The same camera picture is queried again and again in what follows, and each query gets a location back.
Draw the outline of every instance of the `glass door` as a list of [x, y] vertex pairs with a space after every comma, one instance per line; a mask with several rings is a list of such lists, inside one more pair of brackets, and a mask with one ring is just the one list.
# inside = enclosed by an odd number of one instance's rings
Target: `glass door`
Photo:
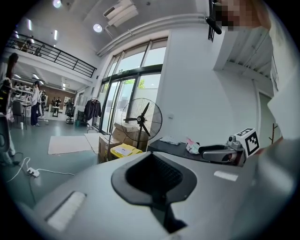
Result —
[[122, 112], [130, 101], [135, 82], [136, 77], [131, 77], [118, 79], [111, 83], [107, 101], [103, 106], [104, 114], [102, 119], [101, 133], [107, 134], [111, 129], [111, 126], [113, 131], [114, 123], [121, 123]]
[[109, 125], [108, 123], [110, 122], [110, 118], [112, 115], [112, 106], [114, 105], [114, 101], [115, 101], [115, 96], [116, 96], [116, 92], [117, 92], [117, 88], [119, 86], [120, 82], [112, 82], [111, 86], [109, 88], [109, 92], [108, 92], [108, 97], [107, 97], [107, 101], [106, 104], [103, 106], [102, 111], [104, 111], [104, 114], [102, 115], [102, 127], [101, 127], [101, 131], [104, 132], [104, 134], [106, 134], [108, 132], [109, 129]]

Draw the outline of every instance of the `fan stand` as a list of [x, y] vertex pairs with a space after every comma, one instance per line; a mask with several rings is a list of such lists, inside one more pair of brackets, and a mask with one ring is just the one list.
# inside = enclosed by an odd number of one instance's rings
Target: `fan stand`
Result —
[[141, 139], [141, 134], [142, 134], [142, 126], [140, 126], [140, 132], [139, 132], [139, 136], [137, 138], [137, 144], [136, 144], [136, 148], [139, 149], [139, 143], [140, 143], [140, 139]]
[[141, 140], [141, 135], [142, 135], [142, 128], [143, 128], [143, 124], [145, 122], [145, 118], [144, 116], [138, 116], [137, 117], [137, 123], [140, 125], [140, 132], [139, 132], [139, 136], [137, 138], [137, 144], [136, 144], [136, 148], [139, 149], [139, 143], [140, 143], [140, 140]]

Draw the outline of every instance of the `white rug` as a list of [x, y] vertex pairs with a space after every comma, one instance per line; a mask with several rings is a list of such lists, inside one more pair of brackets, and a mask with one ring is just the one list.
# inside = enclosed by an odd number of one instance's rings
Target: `white rug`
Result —
[[48, 154], [81, 152], [91, 149], [85, 136], [51, 136]]
[[99, 136], [101, 133], [85, 133], [86, 139], [92, 147], [94, 153], [98, 154], [99, 151]]

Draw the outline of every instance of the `black jacket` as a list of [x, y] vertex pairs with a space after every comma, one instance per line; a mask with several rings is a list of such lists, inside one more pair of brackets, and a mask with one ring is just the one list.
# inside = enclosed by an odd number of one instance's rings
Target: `black jacket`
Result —
[[101, 117], [101, 104], [99, 101], [89, 100], [84, 109], [85, 119], [88, 121], [95, 117]]

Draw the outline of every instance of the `white label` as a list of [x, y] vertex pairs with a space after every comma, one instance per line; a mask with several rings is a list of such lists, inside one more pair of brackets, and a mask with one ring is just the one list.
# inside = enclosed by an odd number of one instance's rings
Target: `white label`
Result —
[[228, 172], [222, 172], [222, 171], [216, 171], [214, 173], [214, 176], [219, 177], [219, 178], [223, 178], [226, 180], [230, 180], [230, 181], [236, 181], [238, 178], [238, 175], [233, 174], [233, 173], [228, 173]]

